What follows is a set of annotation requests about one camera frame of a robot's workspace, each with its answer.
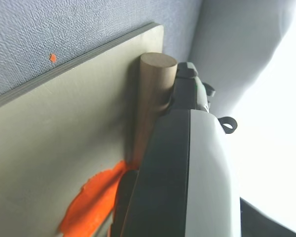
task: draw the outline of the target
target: orange speck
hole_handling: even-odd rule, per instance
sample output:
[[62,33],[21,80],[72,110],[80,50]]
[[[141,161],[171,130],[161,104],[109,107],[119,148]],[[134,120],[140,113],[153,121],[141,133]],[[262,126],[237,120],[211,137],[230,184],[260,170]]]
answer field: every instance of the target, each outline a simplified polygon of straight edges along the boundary
[[102,171],[81,188],[59,226],[64,237],[90,237],[113,209],[117,186],[126,172],[126,162]]
[[50,57],[49,57],[49,60],[50,60],[52,63],[56,63],[56,60],[57,60],[56,54],[51,53],[51,54],[50,54]]

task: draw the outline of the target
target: gray fabric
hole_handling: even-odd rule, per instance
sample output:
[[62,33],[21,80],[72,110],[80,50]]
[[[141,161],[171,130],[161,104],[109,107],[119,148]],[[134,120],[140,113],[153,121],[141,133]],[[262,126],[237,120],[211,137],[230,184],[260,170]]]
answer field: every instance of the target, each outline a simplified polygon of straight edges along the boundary
[[[201,0],[0,0],[0,95],[152,21],[188,57]],[[57,55],[55,64],[50,53]]]

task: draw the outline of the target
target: gray wall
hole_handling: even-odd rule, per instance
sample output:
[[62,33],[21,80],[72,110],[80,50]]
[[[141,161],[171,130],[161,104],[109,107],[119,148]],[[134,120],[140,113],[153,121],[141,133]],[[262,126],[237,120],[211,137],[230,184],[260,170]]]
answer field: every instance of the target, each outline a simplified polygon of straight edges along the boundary
[[185,61],[200,6],[201,0],[0,0],[0,95],[152,21],[165,27],[164,52]]
[[254,83],[289,26],[295,2],[203,1],[189,59],[216,89],[213,114],[229,115]]

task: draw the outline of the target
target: white wall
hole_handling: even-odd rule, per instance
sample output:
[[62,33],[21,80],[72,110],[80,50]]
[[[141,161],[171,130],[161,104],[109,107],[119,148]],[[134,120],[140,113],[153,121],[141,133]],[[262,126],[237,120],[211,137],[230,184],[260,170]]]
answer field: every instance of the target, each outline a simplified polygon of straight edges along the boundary
[[229,115],[253,84],[285,33],[295,2],[203,1],[189,60],[216,89],[213,114]]

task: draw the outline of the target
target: cutting board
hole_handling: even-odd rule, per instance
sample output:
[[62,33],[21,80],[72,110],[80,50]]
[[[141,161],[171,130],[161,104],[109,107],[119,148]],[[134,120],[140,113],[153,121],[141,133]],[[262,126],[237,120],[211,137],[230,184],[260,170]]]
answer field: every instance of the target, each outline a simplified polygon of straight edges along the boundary
[[151,23],[0,96],[0,236],[57,236],[94,174],[129,158],[139,56],[162,52]]

